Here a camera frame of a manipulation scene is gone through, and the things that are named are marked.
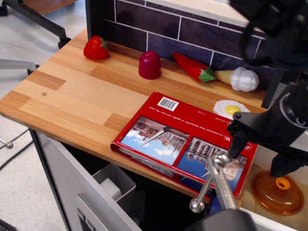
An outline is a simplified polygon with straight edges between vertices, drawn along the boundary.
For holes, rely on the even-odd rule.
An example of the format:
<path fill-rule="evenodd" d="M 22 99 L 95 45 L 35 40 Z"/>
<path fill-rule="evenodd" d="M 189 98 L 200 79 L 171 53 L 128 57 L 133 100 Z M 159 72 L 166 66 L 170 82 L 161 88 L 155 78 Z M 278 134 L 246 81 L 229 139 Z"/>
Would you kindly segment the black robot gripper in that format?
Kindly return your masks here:
<path fill-rule="evenodd" d="M 308 153 L 291 144 L 308 129 L 308 81 L 290 83 L 271 108 L 262 113 L 236 112 L 227 130 L 231 133 L 228 153 L 237 158 L 247 143 L 277 152 L 270 176 L 282 177 L 308 163 Z"/>

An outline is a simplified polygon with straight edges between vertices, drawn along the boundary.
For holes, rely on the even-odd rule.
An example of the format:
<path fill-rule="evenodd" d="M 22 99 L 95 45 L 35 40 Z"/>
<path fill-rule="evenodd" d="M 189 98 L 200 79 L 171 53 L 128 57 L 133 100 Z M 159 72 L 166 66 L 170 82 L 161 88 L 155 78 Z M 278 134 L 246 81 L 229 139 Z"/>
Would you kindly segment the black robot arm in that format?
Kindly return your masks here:
<path fill-rule="evenodd" d="M 241 42 L 243 59 L 252 66 L 275 63 L 300 72 L 272 107 L 263 113 L 236 112 L 227 129 L 232 135 L 229 156 L 236 158 L 248 142 L 276 152 L 270 175 L 282 177 L 308 163 L 307 151 L 292 143 L 308 128 L 308 3 L 305 0 L 232 0 L 230 6 L 248 19 Z M 267 55 L 252 59 L 246 47 L 252 31 L 266 34 Z"/>

